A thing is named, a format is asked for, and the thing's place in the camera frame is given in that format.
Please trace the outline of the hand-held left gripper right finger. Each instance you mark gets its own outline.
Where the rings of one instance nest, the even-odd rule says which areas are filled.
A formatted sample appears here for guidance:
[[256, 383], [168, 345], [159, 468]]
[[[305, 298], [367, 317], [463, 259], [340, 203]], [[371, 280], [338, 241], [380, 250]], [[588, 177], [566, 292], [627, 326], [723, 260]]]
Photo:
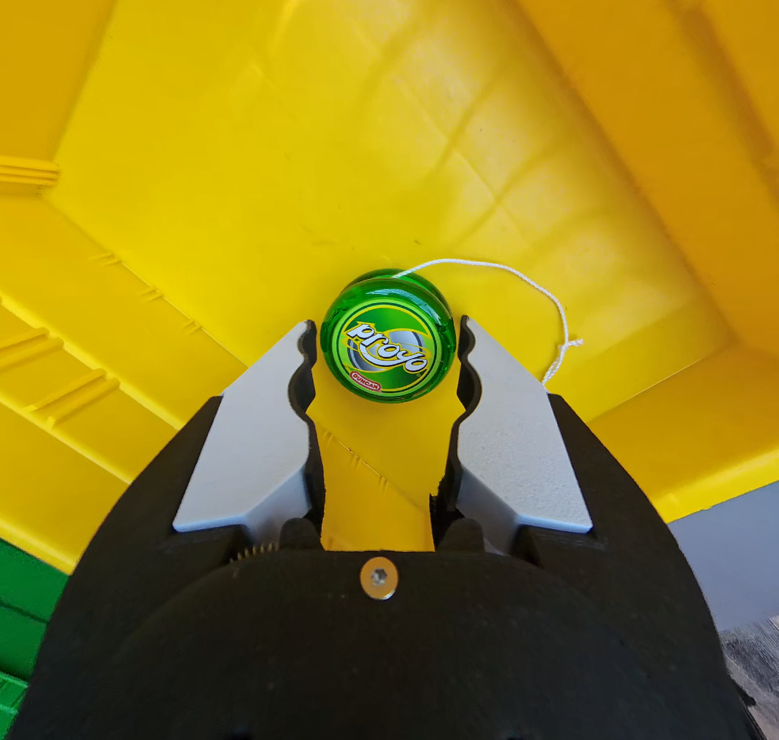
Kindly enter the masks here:
[[527, 526], [589, 534], [590, 512], [544, 385], [470, 316], [457, 348], [464, 411], [430, 501], [435, 550], [463, 520], [478, 524], [495, 553], [512, 552]]

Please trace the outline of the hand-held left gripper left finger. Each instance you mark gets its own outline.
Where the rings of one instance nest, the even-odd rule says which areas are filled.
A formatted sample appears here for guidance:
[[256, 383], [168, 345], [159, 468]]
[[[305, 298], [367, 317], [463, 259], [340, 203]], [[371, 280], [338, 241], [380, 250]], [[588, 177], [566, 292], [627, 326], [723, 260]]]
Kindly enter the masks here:
[[316, 427], [312, 320], [295, 325], [222, 393], [179, 509], [178, 533], [238, 526], [254, 544], [287, 520], [320, 536], [326, 488]]

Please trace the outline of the yellow plastic bin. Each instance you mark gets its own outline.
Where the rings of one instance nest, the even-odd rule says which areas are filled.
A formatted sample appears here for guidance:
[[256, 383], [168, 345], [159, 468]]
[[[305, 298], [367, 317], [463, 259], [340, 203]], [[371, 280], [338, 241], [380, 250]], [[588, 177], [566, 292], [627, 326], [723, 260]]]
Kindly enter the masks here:
[[509, 265], [661, 516], [777, 481], [777, 0], [2, 0], [2, 538], [71, 572], [354, 277]]

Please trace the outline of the green plastic bin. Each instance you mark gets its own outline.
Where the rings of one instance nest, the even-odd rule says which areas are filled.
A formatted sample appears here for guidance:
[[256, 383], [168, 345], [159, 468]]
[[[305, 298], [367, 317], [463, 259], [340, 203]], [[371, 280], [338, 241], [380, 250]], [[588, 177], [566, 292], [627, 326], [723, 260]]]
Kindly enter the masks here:
[[69, 576], [1, 540], [1, 738], [24, 700]]

